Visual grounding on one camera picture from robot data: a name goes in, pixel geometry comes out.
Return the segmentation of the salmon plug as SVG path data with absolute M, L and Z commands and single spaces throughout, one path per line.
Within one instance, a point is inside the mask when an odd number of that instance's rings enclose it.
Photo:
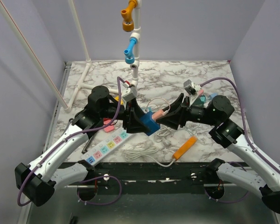
M 155 113 L 152 114 L 152 119 L 153 119 L 154 121 L 156 121 L 158 118 L 163 117 L 165 114 L 166 114 L 166 113 L 165 113 L 162 109 L 160 109 L 160 110 L 158 110 L 157 112 L 155 112 Z

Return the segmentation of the pink plug adapter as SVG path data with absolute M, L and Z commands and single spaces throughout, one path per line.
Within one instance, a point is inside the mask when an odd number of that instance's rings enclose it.
M 104 131 L 105 131 L 106 133 L 109 133 L 109 132 L 114 131 L 114 129 L 115 129 L 114 125 L 110 125 L 110 126 L 105 127 L 105 128 L 104 128 Z

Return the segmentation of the teal cube plug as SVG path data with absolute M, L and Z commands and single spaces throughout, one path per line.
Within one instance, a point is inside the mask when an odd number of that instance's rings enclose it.
M 201 95 L 200 97 L 198 97 L 198 98 L 194 101 L 193 105 L 202 106 L 202 107 L 203 107 L 203 105 L 205 104 L 205 102 L 206 102 L 206 97 L 205 97 L 204 95 Z

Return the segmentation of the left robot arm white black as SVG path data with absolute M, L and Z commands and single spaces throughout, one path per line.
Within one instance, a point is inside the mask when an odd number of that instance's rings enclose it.
M 127 133 L 148 132 L 149 128 L 141 121 L 145 113 L 136 97 L 135 86 L 127 87 L 118 100 L 110 95 L 107 87 L 94 87 L 88 96 L 87 105 L 75 115 L 61 138 L 28 165 L 20 163 L 15 168 L 16 186 L 20 190 L 18 205 L 26 205 L 21 203 L 22 194 L 34 205 L 44 205 L 53 196 L 57 186 L 53 174 L 73 151 L 99 130 L 106 128 L 104 119 L 121 120 Z

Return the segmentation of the white long power strip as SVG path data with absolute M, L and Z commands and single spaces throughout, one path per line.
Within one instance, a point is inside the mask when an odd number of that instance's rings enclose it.
M 88 150 L 81 156 L 81 159 L 92 166 L 96 166 L 105 157 L 124 145 L 131 136 L 132 134 L 127 133 L 123 128 L 119 128 L 115 132 L 109 134 L 105 140 Z

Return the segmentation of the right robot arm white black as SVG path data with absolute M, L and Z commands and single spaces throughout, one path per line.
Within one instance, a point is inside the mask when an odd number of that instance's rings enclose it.
M 206 179 L 211 183 L 218 180 L 234 183 L 260 197 L 266 207 L 280 214 L 280 165 L 249 141 L 244 130 L 230 119 L 233 112 L 234 107 L 225 96 L 215 96 L 204 108 L 190 105 L 189 97 L 181 94 L 169 112 L 156 121 L 175 130 L 188 121 L 212 126 L 211 138 L 241 158 L 255 174 L 214 159 L 205 169 Z

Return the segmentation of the dark blue cube socket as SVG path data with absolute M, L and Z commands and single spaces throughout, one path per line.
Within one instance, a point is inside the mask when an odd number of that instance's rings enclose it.
M 160 124 L 153 120 L 152 115 L 153 113 L 149 111 L 140 118 L 141 122 L 149 129 L 145 132 L 147 136 L 152 135 L 161 128 Z

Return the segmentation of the red cube socket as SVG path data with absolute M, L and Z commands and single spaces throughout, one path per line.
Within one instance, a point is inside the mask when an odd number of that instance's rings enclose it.
M 107 125 L 111 122 L 111 119 L 104 119 L 104 125 Z

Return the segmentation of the orange power strip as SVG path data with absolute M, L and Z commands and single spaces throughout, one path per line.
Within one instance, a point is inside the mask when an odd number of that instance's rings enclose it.
M 172 158 L 177 161 L 179 160 L 195 143 L 197 142 L 197 137 L 190 137 L 173 155 Z

